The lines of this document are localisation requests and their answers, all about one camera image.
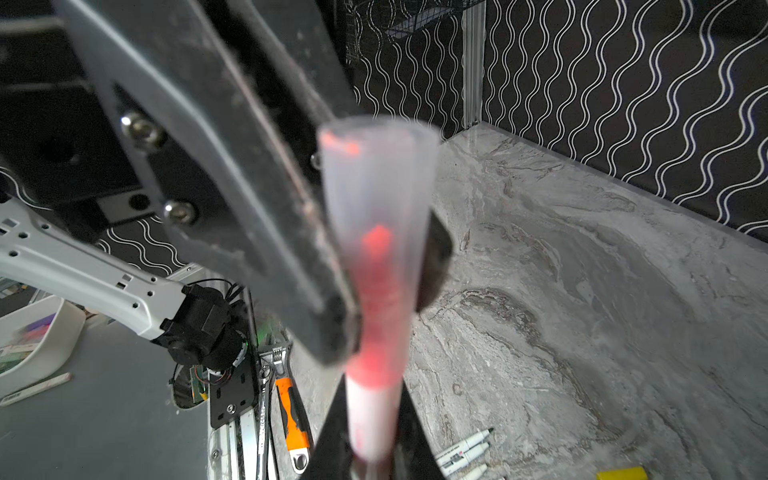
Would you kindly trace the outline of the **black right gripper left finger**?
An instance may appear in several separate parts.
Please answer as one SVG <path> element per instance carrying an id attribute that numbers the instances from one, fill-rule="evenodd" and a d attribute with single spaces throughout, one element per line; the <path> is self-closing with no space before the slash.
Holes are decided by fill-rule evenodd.
<path id="1" fill-rule="evenodd" d="M 359 479 L 348 426 L 346 378 L 339 381 L 309 464 L 301 480 Z"/>

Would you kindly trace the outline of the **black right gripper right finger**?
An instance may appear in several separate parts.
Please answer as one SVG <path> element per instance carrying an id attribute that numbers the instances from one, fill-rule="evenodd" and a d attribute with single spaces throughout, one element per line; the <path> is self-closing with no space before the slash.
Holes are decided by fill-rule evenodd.
<path id="1" fill-rule="evenodd" d="M 402 385 L 395 435 L 392 478 L 394 480 L 444 480 L 422 427 L 407 386 Z"/>

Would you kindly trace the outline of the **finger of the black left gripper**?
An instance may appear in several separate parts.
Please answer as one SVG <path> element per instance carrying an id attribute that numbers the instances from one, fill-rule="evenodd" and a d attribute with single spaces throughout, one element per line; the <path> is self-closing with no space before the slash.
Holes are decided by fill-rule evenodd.
<path id="1" fill-rule="evenodd" d="M 344 362 L 359 307 L 310 158 L 326 122 L 359 110 L 338 1 L 57 1 L 102 108 L 137 108 L 154 146 L 120 141 L 182 254 L 248 286 L 314 358 Z"/>
<path id="2" fill-rule="evenodd" d="M 415 307 L 416 312 L 421 312 L 429 307 L 441 294 L 447 280 L 453 252 L 454 243 L 448 229 L 435 211 L 431 210 Z"/>

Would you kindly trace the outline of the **pink white pen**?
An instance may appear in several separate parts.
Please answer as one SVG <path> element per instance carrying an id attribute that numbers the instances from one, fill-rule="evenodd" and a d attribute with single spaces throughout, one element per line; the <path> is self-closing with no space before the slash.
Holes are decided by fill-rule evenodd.
<path id="1" fill-rule="evenodd" d="M 395 442 L 415 287 L 390 228 L 372 227 L 359 246 L 352 273 L 362 331 L 359 350 L 345 369 L 348 431 L 355 455 L 379 463 Z"/>

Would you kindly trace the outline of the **translucent pink pen cap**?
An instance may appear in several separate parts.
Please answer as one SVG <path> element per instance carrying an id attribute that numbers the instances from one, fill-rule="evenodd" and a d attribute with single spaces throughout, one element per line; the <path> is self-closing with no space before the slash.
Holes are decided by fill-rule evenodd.
<path id="1" fill-rule="evenodd" d="M 350 274 L 362 235 L 390 228 L 415 287 L 416 307 L 442 143 L 434 126 L 355 116 L 317 131 L 329 221 Z"/>

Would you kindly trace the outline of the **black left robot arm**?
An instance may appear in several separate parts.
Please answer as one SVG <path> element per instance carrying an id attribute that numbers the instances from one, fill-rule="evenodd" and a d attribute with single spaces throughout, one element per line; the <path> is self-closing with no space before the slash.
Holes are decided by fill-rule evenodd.
<path id="1" fill-rule="evenodd" d="M 240 348 L 209 295 L 94 245 L 156 214 L 316 360 L 346 360 L 361 309 L 310 164 L 317 128 L 360 113 L 346 40 L 340 1 L 3 2 L 2 273 L 224 369 Z"/>

